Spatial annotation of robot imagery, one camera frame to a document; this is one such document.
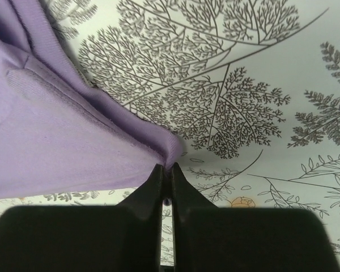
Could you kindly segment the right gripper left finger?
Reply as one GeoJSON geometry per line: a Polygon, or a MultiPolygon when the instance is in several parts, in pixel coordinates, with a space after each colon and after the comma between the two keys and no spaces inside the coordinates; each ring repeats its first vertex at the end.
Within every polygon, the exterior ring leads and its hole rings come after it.
{"type": "Polygon", "coordinates": [[[159,271],[163,167],[113,206],[15,206],[0,216],[0,271],[159,271]]]}

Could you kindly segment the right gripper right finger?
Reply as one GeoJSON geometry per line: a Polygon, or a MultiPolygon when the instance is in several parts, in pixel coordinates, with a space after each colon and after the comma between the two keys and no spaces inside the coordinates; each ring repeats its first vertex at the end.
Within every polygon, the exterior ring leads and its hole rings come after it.
{"type": "Polygon", "coordinates": [[[302,209],[217,207],[171,172],[175,271],[339,271],[321,221],[302,209]]]}

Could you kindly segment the purple t shirt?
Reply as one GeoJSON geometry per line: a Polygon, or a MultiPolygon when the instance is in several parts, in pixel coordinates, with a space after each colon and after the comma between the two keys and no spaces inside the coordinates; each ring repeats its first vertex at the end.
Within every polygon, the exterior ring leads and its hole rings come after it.
{"type": "Polygon", "coordinates": [[[140,186],[181,153],[82,80],[38,1],[0,1],[0,199],[140,186]]]}

